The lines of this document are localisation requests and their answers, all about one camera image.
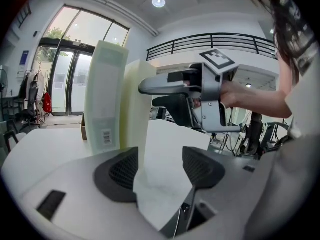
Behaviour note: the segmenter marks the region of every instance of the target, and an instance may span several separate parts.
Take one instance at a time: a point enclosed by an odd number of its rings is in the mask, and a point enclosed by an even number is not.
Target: person's arm
[[[285,98],[292,90],[293,72],[280,55],[279,90],[264,91],[243,87],[235,82],[224,82],[221,102],[227,108],[242,108],[272,118],[289,118],[292,113]]]

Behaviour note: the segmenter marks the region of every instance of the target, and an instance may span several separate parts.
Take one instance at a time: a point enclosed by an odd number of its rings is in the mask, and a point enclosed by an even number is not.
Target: barcode label
[[[111,133],[110,129],[102,130],[103,144],[106,146],[112,144]]]

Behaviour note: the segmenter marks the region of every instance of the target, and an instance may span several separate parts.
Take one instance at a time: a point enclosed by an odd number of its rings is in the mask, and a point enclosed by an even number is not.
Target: tree
[[[48,32],[43,36],[44,38],[52,38],[52,39],[61,39],[64,36],[64,32],[58,27],[48,30]],[[70,35],[66,35],[64,40],[70,40]],[[55,58],[55,54],[57,52],[56,48],[50,47],[40,47],[37,54],[37,61],[40,62],[53,62]],[[68,54],[66,52],[60,52],[60,56],[67,57]]]

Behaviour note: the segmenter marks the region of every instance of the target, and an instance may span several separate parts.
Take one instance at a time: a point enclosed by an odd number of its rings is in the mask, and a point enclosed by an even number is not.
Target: ceiling light
[[[153,6],[155,6],[157,8],[161,8],[166,5],[166,1],[165,0],[152,0],[152,4],[153,4]]]

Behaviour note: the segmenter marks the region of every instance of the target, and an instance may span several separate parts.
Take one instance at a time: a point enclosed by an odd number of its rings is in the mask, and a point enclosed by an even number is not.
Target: balcony
[[[213,47],[222,50],[248,52],[276,59],[275,45],[270,40],[247,34],[207,33],[175,39],[152,47],[147,50],[146,61],[178,53],[207,50]]]

